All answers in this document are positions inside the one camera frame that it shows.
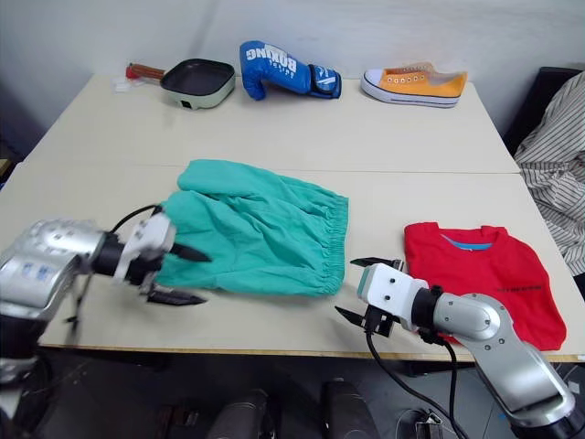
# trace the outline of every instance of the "white table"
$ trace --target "white table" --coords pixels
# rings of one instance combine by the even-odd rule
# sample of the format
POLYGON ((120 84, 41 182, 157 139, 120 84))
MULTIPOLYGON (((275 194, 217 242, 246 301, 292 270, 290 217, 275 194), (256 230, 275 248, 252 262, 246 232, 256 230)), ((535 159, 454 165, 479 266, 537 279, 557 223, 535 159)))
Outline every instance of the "white table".
POLYGON ((184 166, 195 158, 304 170, 517 173, 472 83, 452 109, 376 101, 344 80, 339 100, 238 80, 218 107, 191 111, 157 85, 113 93, 95 76, 27 162, 184 166))
MULTIPOLYGON (((94 219, 110 228, 125 213, 166 199, 176 190, 182 166, 54 165, 19 166, 0 191, 0 248, 29 224, 45 218, 94 219)), ((276 172, 350 198, 346 260, 380 256, 403 258, 403 228, 436 220, 443 227, 506 226, 529 244, 550 276, 551 289, 568 336, 555 361, 575 361, 585 353, 583 303, 557 247, 518 175, 402 174, 365 172, 276 172)), ((356 297, 361 269, 347 265, 335 297, 267 297, 202 291, 204 305, 172 308, 144 302, 132 287, 112 286, 96 276, 82 312, 84 348, 267 353, 316 356, 366 356, 363 331, 349 325, 334 305, 361 312, 356 297)), ((42 342, 64 344, 71 315, 66 300, 42 342)), ((447 359, 439 347, 422 343, 396 327, 390 339, 376 338, 386 358, 447 359)), ((469 356, 458 348, 461 359, 469 356)))

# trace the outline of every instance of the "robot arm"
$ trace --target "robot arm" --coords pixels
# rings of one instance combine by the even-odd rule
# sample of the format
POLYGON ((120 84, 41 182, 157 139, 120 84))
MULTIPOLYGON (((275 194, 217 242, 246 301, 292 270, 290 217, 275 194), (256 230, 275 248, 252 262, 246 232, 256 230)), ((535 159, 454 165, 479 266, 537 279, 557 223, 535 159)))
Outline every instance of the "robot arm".
POLYGON ((0 255, 0 384, 32 369, 37 342, 80 274, 104 274, 139 286, 149 302, 197 305, 192 294, 157 285, 168 252, 194 262, 209 258, 175 244, 176 229, 163 213, 140 221, 124 244, 89 221, 39 221, 0 255))
MULTIPOLYGON (((481 378, 518 437, 585 434, 585 416, 576 409, 567 385, 537 349, 518 338, 512 318, 494 298, 444 293, 384 263, 365 269, 357 295, 368 304, 362 324, 373 327, 373 332, 389 335, 388 329, 380 329, 384 322, 395 321, 419 331, 423 339, 437 333, 455 337, 475 357, 481 378), (378 320, 367 322, 368 316, 378 320)), ((358 323, 348 316, 353 313, 340 312, 358 323)))

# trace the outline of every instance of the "yellow sneaker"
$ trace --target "yellow sneaker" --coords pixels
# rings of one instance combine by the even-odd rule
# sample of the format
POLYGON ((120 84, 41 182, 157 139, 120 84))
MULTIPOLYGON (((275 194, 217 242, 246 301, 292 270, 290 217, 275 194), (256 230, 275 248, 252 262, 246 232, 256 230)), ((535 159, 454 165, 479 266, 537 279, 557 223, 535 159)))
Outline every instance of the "yellow sneaker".
POLYGON ((383 102, 451 108, 467 81, 467 72, 439 73, 428 62, 397 69, 371 69, 364 73, 362 89, 383 102))

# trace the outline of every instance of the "table edge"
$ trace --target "table edge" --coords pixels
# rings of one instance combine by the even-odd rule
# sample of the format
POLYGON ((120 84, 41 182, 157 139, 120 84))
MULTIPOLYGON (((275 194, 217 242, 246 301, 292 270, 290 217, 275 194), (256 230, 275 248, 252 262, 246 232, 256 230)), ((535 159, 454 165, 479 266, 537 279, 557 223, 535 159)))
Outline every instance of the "table edge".
MULTIPOLYGON (((105 350, 117 352, 148 352, 167 354, 208 354, 208 355, 272 355, 286 357, 326 357, 344 359, 371 359, 369 352, 343 352, 343 351, 320 351, 320 350, 278 350, 278 349, 197 349, 197 348, 129 348, 117 346, 71 346, 58 344, 41 343, 44 348, 73 348, 85 350, 105 350)), ((411 354, 400 352, 380 352, 383 359, 401 359, 413 361, 449 361, 448 354, 411 354)), ((578 363, 582 362, 576 354, 545 354, 550 362, 555 363, 578 363)), ((460 361, 474 361, 471 354, 457 354, 460 361)))

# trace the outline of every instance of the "pan handle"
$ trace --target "pan handle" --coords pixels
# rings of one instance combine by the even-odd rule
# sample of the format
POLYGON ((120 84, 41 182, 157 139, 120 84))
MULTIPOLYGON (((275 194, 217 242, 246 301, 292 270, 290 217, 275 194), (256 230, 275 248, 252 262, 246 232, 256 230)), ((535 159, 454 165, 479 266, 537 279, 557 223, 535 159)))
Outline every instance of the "pan handle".
POLYGON ((161 80, 165 75, 164 70, 155 69, 154 67, 148 67, 142 64, 131 63, 128 66, 128 70, 129 71, 126 71, 126 77, 129 77, 128 74, 132 73, 133 75, 142 78, 152 78, 153 80, 161 80))

